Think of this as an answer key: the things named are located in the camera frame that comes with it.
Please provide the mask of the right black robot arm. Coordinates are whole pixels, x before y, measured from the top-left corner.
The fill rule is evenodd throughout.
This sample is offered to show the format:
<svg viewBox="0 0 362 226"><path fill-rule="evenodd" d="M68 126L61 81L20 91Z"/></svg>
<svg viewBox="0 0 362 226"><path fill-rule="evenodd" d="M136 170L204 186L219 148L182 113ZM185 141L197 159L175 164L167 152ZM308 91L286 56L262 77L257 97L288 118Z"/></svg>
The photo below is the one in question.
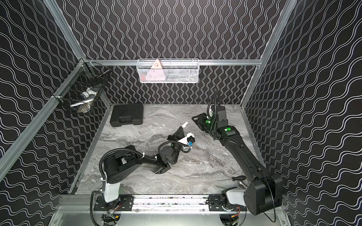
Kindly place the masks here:
<svg viewBox="0 0 362 226"><path fill-rule="evenodd" d="M246 146L239 131L228 123L217 123L211 131L212 120L206 113L192 117L195 124L210 136L219 140L241 167L249 186L242 195L241 204L253 214L273 210L282 204L283 180L279 174L271 174Z"/></svg>

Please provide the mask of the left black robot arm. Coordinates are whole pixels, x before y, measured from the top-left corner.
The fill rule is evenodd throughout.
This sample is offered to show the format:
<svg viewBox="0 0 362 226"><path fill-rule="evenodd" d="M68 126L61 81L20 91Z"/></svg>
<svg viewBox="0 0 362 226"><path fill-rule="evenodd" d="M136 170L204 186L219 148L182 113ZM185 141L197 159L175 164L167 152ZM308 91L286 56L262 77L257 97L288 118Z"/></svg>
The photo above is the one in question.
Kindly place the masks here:
<svg viewBox="0 0 362 226"><path fill-rule="evenodd" d="M102 187L92 191L91 195L101 195L105 203L113 203L119 198L121 182L142 165L155 174L169 171L171 165L178 162L180 153L189 153L195 143L193 133L184 133L185 126L180 126L174 134L169 135L153 156L137 151L133 145L106 152L99 161Z"/></svg>

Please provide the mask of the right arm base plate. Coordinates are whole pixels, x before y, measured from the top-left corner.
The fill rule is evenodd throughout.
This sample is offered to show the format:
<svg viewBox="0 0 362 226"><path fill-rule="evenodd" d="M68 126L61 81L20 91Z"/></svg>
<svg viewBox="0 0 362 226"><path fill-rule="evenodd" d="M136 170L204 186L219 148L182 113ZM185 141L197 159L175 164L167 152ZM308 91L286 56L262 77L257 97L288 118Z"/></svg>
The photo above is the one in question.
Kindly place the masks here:
<svg viewBox="0 0 362 226"><path fill-rule="evenodd" d="M243 212L247 210L242 205L231 204L225 195L210 195L205 203L210 211Z"/></svg>

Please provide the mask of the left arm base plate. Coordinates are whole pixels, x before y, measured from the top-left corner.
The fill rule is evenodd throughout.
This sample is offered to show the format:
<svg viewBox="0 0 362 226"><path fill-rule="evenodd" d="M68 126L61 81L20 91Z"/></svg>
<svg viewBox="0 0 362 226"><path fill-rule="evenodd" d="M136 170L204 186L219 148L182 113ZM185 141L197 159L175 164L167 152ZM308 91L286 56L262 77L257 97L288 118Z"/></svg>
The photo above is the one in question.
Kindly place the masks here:
<svg viewBox="0 0 362 226"><path fill-rule="evenodd" d="M94 211L110 211L115 210L121 206L117 211L131 211L134 202L132 195L120 195L118 199L106 202L103 195L97 196L93 207Z"/></svg>

